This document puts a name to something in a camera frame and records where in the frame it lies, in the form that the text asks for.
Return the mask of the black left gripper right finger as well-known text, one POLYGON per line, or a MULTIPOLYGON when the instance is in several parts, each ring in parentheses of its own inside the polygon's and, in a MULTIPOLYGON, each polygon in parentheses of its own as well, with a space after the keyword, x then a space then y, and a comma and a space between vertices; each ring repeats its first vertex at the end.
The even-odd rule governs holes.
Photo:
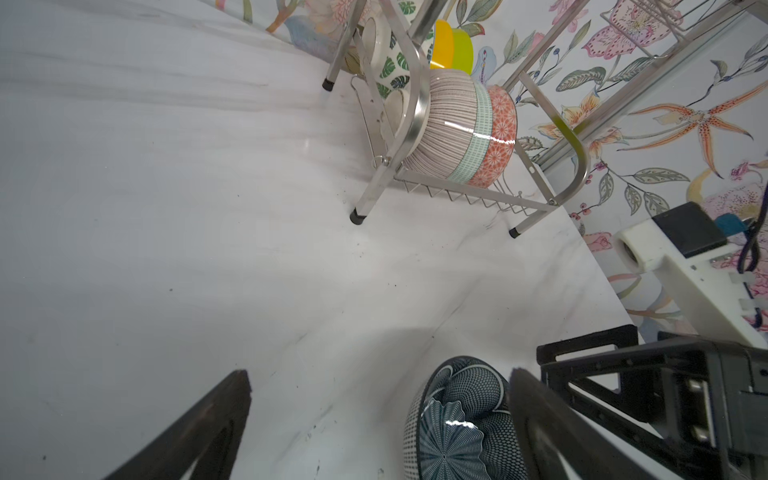
POLYGON ((508 402, 530 479, 650 479, 652 476, 589 426, 525 369, 509 379, 508 402))

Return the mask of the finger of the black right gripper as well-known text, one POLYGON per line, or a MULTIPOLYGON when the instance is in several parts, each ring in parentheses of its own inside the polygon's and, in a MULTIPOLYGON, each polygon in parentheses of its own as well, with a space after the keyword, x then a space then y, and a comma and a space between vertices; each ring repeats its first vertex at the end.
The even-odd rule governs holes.
POLYGON ((684 479, 717 479, 712 342, 642 344, 634 325, 542 345, 541 380, 574 410, 684 479))

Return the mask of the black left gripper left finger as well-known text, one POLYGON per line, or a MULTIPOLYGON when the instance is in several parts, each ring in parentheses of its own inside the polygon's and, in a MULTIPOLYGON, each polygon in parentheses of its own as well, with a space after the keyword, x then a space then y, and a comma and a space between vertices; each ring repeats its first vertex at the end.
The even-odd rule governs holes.
POLYGON ((234 370, 110 479, 228 479, 251 406, 246 370, 234 370))

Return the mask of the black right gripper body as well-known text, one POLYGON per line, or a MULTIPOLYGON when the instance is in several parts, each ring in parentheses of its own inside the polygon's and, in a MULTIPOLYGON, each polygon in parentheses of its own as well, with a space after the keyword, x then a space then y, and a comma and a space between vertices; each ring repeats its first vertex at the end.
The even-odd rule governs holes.
POLYGON ((684 479, 765 479, 767 352, 698 344, 664 360, 666 467, 684 479))

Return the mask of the dark blue flower bowl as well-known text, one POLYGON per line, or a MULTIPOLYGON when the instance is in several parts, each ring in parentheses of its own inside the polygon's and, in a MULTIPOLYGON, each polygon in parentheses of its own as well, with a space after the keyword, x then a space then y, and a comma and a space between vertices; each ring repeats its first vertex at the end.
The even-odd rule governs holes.
POLYGON ((443 362, 416 394, 403 438, 407 479, 526 479, 509 383, 471 356, 443 362))

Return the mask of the pale celadon bowl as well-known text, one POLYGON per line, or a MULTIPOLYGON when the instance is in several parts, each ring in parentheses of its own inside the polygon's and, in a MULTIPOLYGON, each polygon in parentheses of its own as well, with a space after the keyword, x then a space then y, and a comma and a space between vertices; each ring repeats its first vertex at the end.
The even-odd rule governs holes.
POLYGON ((454 183, 467 184, 479 170, 487 153, 493 125, 493 109, 487 89, 477 81, 473 82, 476 93, 476 120, 471 130, 469 146, 458 166, 449 175, 454 183))

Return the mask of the black white speckled bowl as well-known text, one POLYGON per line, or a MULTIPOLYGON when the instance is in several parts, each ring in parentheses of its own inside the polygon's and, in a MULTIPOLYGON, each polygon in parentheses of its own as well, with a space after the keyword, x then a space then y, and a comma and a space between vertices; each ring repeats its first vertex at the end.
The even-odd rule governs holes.
POLYGON ((468 184, 488 188, 504 172, 512 158, 517 137, 517 111, 509 93, 500 86, 490 86, 493 123, 485 157, 468 184))

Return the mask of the pink striped ceramic bowl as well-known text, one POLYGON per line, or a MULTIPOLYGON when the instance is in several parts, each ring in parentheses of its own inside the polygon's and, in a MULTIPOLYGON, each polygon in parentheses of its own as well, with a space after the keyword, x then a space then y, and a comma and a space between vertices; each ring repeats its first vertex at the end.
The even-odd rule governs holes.
POLYGON ((429 113, 418 144, 404 160, 406 169, 448 180, 469 146, 475 125, 474 81, 459 70, 430 72, 429 113))

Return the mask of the lime green bowl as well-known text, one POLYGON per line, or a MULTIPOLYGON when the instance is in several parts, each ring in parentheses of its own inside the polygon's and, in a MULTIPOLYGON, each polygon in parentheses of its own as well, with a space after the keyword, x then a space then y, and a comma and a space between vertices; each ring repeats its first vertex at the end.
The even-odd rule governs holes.
POLYGON ((454 28, 452 33, 454 50, 451 69, 470 75, 474 65, 474 47, 471 37, 461 28, 454 28))

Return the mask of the yellow bowl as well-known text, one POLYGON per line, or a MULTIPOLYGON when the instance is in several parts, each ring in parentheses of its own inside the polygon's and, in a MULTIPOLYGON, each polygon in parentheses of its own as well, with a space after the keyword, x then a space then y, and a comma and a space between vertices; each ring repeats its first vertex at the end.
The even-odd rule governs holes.
POLYGON ((455 52, 453 29, 448 22, 437 20, 433 33, 429 54, 430 68, 450 69, 453 66, 455 52))

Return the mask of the green leaf pattern bowl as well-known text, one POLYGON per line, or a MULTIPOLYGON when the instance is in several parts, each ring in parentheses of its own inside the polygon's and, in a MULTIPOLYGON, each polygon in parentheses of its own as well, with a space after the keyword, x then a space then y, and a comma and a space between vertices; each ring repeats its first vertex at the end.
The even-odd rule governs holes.
MULTIPOLYGON (((397 1, 408 23, 413 23, 424 1, 397 1)), ((374 70, 377 89, 382 99, 387 99, 394 90, 402 89, 410 81, 409 66, 406 57, 392 33, 383 13, 370 16, 362 33, 371 68, 374 70)), ((433 54, 434 27, 428 33, 421 49, 430 62, 433 54)))

